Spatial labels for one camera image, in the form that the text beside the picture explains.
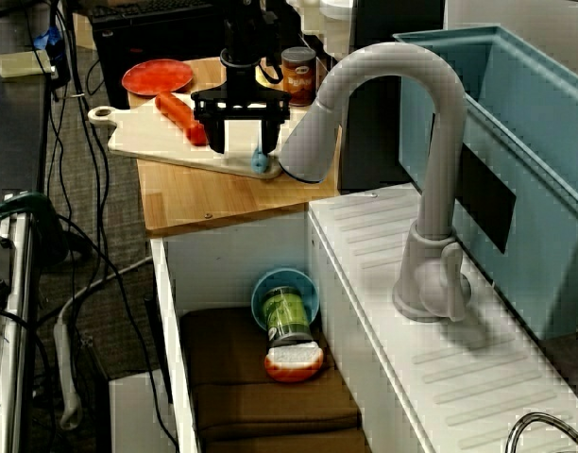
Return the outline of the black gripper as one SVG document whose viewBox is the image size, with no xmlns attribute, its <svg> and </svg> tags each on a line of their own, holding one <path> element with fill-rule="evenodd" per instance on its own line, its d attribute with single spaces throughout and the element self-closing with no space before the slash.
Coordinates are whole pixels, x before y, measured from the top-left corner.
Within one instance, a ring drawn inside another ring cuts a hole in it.
<svg viewBox="0 0 578 453">
<path fill-rule="evenodd" d="M 193 92 L 191 98 L 194 116 L 218 154 L 225 152 L 226 120 L 261 120 L 260 149 L 269 155 L 277 147 L 280 123 L 290 118 L 290 94 L 265 87 L 254 73 L 227 73 L 223 84 Z"/>
</svg>

